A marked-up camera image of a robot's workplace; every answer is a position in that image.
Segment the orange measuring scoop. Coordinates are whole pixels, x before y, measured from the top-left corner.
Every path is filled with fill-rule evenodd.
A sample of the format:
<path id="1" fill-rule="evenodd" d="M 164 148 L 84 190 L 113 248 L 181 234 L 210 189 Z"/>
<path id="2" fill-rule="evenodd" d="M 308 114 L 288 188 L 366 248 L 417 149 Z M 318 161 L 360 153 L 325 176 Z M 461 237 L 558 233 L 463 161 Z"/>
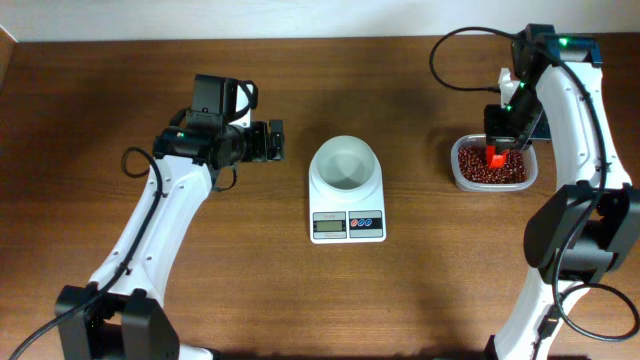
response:
<path id="1" fill-rule="evenodd" d="M 486 147 L 486 162 L 490 169 L 503 168 L 508 159 L 508 150 L 498 151 L 496 146 Z"/>

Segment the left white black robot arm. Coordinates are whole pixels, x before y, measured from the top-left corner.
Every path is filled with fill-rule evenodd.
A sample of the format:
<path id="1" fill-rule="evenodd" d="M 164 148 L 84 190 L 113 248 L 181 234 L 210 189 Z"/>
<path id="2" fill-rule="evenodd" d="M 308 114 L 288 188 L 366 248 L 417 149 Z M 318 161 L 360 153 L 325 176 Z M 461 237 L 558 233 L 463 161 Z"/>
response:
<path id="1" fill-rule="evenodd" d="M 284 158 L 282 122 L 252 120 L 257 105 L 250 80 L 195 77 L 191 106 L 142 154 L 149 163 L 145 187 L 116 245 L 86 286 L 67 285 L 57 299 L 65 358 L 219 358 L 216 350 L 181 342 L 164 297 L 191 221 L 221 189 L 220 172 Z"/>

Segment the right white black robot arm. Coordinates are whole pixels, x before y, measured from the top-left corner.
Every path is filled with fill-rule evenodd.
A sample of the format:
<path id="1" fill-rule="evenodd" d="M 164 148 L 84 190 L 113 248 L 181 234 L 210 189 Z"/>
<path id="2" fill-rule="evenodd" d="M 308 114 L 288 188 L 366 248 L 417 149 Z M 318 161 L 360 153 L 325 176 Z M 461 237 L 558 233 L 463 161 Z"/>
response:
<path id="1" fill-rule="evenodd" d="M 639 190 L 624 170 L 602 98 L 602 57 L 594 38 L 530 24 L 511 38 L 516 78 L 503 77 L 501 102 L 484 113 L 488 145 L 530 146 L 547 123 L 556 192 L 528 221 L 525 285 L 489 359 L 544 359 L 577 300 L 618 269 L 639 237 Z"/>

